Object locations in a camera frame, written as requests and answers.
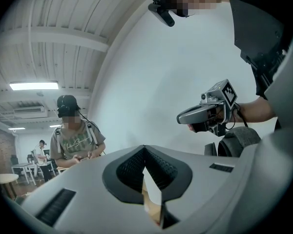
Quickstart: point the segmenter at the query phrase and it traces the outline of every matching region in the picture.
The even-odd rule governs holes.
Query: brick wall
[[[0,130],[0,173],[12,173],[11,155],[16,155],[14,136]]]

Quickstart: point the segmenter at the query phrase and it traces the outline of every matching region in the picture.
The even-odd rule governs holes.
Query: air conditioner
[[[48,111],[43,106],[39,107],[22,107],[14,109],[14,116],[22,119],[44,118],[48,117]]]

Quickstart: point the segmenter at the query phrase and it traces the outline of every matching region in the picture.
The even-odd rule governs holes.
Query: ceiling light
[[[25,128],[23,127],[16,127],[16,128],[8,128],[9,130],[24,130]]]
[[[45,90],[45,89],[59,89],[57,82],[23,82],[10,83],[13,90]]]

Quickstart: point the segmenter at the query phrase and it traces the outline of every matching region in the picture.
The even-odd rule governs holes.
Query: white ceiling
[[[143,2],[16,0],[0,24],[0,125],[44,129],[59,123],[56,99],[65,94],[74,95],[87,114],[105,57]],[[18,81],[57,81],[60,90],[12,91],[9,83]],[[48,117],[13,113],[30,106],[43,106]]]

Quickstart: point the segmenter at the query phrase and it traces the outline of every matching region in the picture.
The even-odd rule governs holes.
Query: white wall
[[[50,140],[52,136],[52,130],[41,131],[41,133],[34,134],[18,134],[19,136],[19,150],[20,154],[18,155],[19,163],[27,163],[27,155],[30,154],[40,140],[44,140],[47,146],[46,150],[50,149]]]
[[[229,79],[237,102],[257,98],[251,67],[234,46],[230,5],[188,19],[174,17],[169,28],[147,12],[127,36],[104,76],[93,120],[106,137],[106,152],[140,145],[160,145],[203,154],[219,142],[211,133],[195,134],[176,116],[197,105],[200,94]],[[262,137],[275,119],[250,124]]]

